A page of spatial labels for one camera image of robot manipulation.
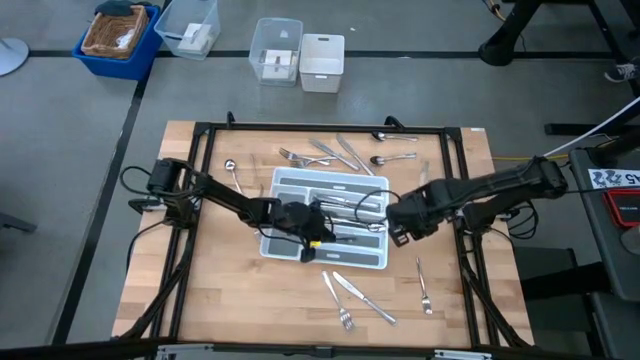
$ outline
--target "fork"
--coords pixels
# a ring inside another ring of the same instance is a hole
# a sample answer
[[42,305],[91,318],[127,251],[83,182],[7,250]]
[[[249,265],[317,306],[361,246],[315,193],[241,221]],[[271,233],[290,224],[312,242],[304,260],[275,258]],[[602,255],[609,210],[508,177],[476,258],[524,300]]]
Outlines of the fork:
[[353,323],[353,320],[351,320],[351,314],[349,314],[347,309],[342,307],[336,291],[333,290],[333,285],[331,284],[331,279],[329,279],[329,274],[327,274],[326,271],[322,271],[322,277],[324,278],[324,282],[325,284],[327,284],[327,287],[329,287],[331,295],[333,295],[333,300],[336,301],[336,304],[338,304],[338,308],[340,308],[340,312],[338,314],[340,315],[340,322],[342,323],[342,326],[344,326],[345,330],[347,331],[353,330],[356,325]]
[[326,160],[335,160],[335,159],[336,159],[335,156],[325,156],[325,157],[321,157],[319,159],[289,160],[289,163],[290,163],[291,167],[296,167],[296,168],[302,169],[302,168],[306,168],[310,164],[313,164],[314,162],[324,165],[326,163]]
[[328,161],[325,161],[327,159],[322,158],[322,159],[315,159],[312,157],[308,157],[308,156],[301,156],[295,153],[292,153],[291,151],[285,149],[285,148],[280,148],[280,150],[278,151],[280,153],[280,155],[282,155],[285,159],[290,160],[290,161],[298,161],[298,160],[318,160],[316,161],[318,164],[322,164],[325,166],[331,165]]
[[422,303],[422,311],[424,311],[425,314],[429,315],[432,314],[433,311],[431,310],[431,300],[429,300],[429,297],[427,296],[427,290],[424,287],[424,278],[422,277],[422,263],[420,262],[419,256],[416,256],[416,264],[418,265],[418,277],[420,278],[420,288],[422,289],[422,300],[420,301]]

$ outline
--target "table knife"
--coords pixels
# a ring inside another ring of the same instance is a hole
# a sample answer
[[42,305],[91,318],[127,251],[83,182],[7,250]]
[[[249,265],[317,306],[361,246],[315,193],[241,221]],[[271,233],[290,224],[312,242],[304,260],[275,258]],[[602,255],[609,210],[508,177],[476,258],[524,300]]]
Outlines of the table knife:
[[353,158],[356,159],[356,161],[358,161],[360,163],[360,165],[362,165],[362,168],[364,169],[364,171],[367,172],[367,174],[369,174],[371,176],[375,176],[373,171],[371,171],[371,169],[369,169],[367,164],[364,161],[362,161],[362,159],[360,159],[360,156],[358,156],[358,153],[356,153],[356,151],[351,147],[351,145],[347,142],[347,140],[342,137],[342,135],[336,134],[336,139],[338,140],[340,145],[342,145],[342,147],[345,150],[347,150],[347,152],[349,154],[351,154],[351,156],[353,156]]
[[352,209],[355,209],[359,203],[360,208],[358,210],[380,212],[380,204],[377,204],[377,203],[351,201],[340,196],[324,195],[324,194],[317,194],[315,195],[315,198],[327,204],[338,205],[338,206],[348,207]]
[[397,321],[393,316],[387,314],[384,310],[380,309],[378,305],[376,305],[373,301],[369,300],[366,296],[364,296],[364,294],[361,293],[360,290],[356,289],[356,287],[353,286],[353,284],[351,284],[349,281],[347,281],[347,279],[343,278],[342,275],[334,271],[333,278],[336,279],[336,281],[340,285],[342,285],[342,287],[347,289],[347,291],[355,295],[358,299],[362,300],[365,304],[371,306],[371,308],[375,310],[380,316],[382,316],[383,319],[387,320],[389,324],[393,326],[397,324]]
[[325,153],[331,155],[331,156],[335,156],[338,160],[342,161],[345,165],[347,165],[348,167],[352,168],[355,171],[360,171],[360,167],[358,167],[358,165],[354,165],[353,163],[351,163],[349,160],[345,159],[344,156],[338,154],[337,152],[331,150],[330,147],[328,147],[327,145],[321,143],[320,141],[316,140],[316,139],[309,139],[309,142],[311,143],[311,145],[317,147],[318,149],[324,151]]

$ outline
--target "red device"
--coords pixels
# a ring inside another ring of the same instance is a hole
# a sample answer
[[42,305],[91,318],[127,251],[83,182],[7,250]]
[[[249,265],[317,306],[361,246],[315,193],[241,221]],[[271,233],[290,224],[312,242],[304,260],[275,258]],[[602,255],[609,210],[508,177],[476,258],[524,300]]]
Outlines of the red device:
[[640,190],[608,190],[604,200],[609,204],[613,221],[620,227],[640,225]]

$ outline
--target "wooden table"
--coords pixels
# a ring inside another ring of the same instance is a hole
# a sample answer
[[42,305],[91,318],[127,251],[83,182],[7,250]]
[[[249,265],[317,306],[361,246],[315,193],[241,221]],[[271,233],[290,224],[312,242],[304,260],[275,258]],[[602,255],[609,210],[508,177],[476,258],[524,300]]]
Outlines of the wooden table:
[[[186,159],[194,122],[168,123],[160,157]],[[494,170],[486,133],[483,129],[462,129],[465,156],[470,176]],[[334,149],[341,149],[335,133],[317,133],[313,137]],[[265,196],[271,187],[273,169],[288,166],[278,154],[284,147],[304,155],[320,155],[308,144],[309,133],[276,131],[217,131],[210,174],[235,188],[226,159],[238,164],[239,182],[249,197]],[[417,160],[401,160],[376,168],[386,176],[391,189],[400,194],[420,185],[420,172],[429,162],[429,179],[444,177],[440,142],[434,135],[419,135],[417,143],[374,141],[367,133],[349,133],[345,138],[363,158],[416,151]],[[255,177],[251,154],[255,155]],[[199,152],[196,166],[202,162]],[[350,172],[340,162],[322,169]],[[144,228],[162,219],[163,212],[146,213],[140,224]],[[506,231],[503,223],[494,225]],[[169,241],[169,227],[158,227],[141,236],[136,244],[128,276],[113,327],[113,334],[128,330],[156,295]],[[492,298],[518,334],[533,343],[518,271],[511,244],[493,232],[484,235],[484,254]],[[434,313],[421,312],[420,287],[415,258],[419,254],[425,274],[427,292]],[[351,280],[380,307],[398,319],[390,326],[373,310],[354,298],[337,283],[338,295],[350,310],[356,330],[345,333],[338,320],[333,298],[326,288],[321,270],[337,270]],[[167,334],[173,299],[165,307],[161,334]],[[482,305],[475,299],[475,309],[483,343],[487,331]],[[469,348],[464,299],[457,264],[453,227],[441,224],[435,234],[421,241],[397,248],[390,241],[389,262],[384,270],[368,270],[324,264],[301,264],[263,258],[253,229],[240,222],[235,214],[204,201],[197,232],[193,264],[180,324],[179,339],[202,342],[262,343],[289,345],[345,345],[393,347]]]

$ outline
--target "metal rod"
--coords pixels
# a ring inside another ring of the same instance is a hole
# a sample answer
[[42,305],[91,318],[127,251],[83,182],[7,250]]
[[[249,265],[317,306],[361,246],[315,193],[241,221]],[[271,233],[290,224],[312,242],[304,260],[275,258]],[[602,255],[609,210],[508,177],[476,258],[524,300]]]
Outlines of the metal rod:
[[[216,129],[227,129],[227,123],[211,123]],[[444,131],[442,127],[411,127],[404,131],[398,131],[393,126],[371,126],[371,125],[322,125],[322,124],[268,124],[268,123],[237,123],[231,124],[232,130],[253,130],[253,131],[306,131],[306,132],[372,132],[382,131],[385,133],[407,133],[439,135]]]
[[[189,155],[187,157],[187,162],[189,165],[193,166],[196,161],[196,155],[198,153],[198,146],[200,145],[200,138],[202,137],[202,133],[197,129],[197,126],[193,129],[193,137],[191,138],[191,146],[189,147]],[[190,186],[188,178],[185,176],[182,179],[182,188],[186,189]],[[177,228],[173,228],[171,230],[171,237],[169,239],[169,247],[167,249],[167,257],[165,258],[164,267],[162,269],[162,277],[160,278],[160,288],[162,288],[169,279],[171,272],[175,266],[176,262],[176,253],[178,251],[178,243],[180,242],[180,234],[181,230]],[[149,333],[149,337],[158,337],[160,336],[160,330],[162,328],[162,318],[164,317],[164,304],[162,305],[162,309],[158,312],[158,314],[154,317],[151,322],[151,332]]]
[[[216,137],[215,129],[209,126],[209,132],[207,137],[207,143],[205,145],[204,157],[202,160],[201,172],[208,174],[211,165],[211,157],[213,155],[213,142]],[[200,212],[202,210],[202,204],[195,210],[195,224],[189,229],[189,236],[187,242],[191,243],[195,249],[195,241],[198,233],[198,224],[200,223]],[[180,331],[180,321],[182,319],[182,308],[184,307],[184,301],[187,293],[187,283],[189,281],[189,273],[191,270],[191,261],[193,259],[193,253],[189,258],[188,268],[184,277],[178,284],[178,290],[176,293],[176,301],[173,306],[173,315],[171,317],[171,324],[169,325],[169,336],[177,337]]]
[[[448,136],[445,132],[440,134],[440,150],[442,152],[442,161],[444,164],[444,174],[445,178],[452,179],[453,178],[453,167],[451,165],[451,155],[449,153],[449,142]],[[473,294],[471,293],[471,288],[469,284],[464,278],[464,269],[462,267],[462,258],[466,255],[466,248],[464,245],[464,238],[462,235],[462,229],[460,228],[460,224],[457,222],[453,223],[454,226],[454,237],[456,242],[456,250],[458,252],[458,268],[460,270],[460,282],[462,283],[462,294],[464,296],[464,308],[467,313],[467,326],[469,329],[469,340],[471,341],[471,346],[474,347],[480,344],[480,333],[478,330],[478,320],[476,319],[476,311],[475,306],[473,304]]]
[[[454,141],[456,149],[456,157],[458,158],[458,167],[460,168],[460,177],[465,180],[469,178],[469,170],[467,168],[467,157],[464,153],[464,146],[462,144],[462,134],[458,136],[458,139]],[[482,250],[482,236],[474,234],[471,237],[471,244],[473,246],[473,256],[478,271],[478,279],[483,289],[491,296],[491,289],[489,288],[489,277],[487,275],[487,267],[484,261],[484,251]],[[498,328],[495,322],[491,319],[487,309],[484,309],[484,318],[487,323],[487,330],[489,334],[489,343],[491,345],[500,345],[500,337],[498,336]]]

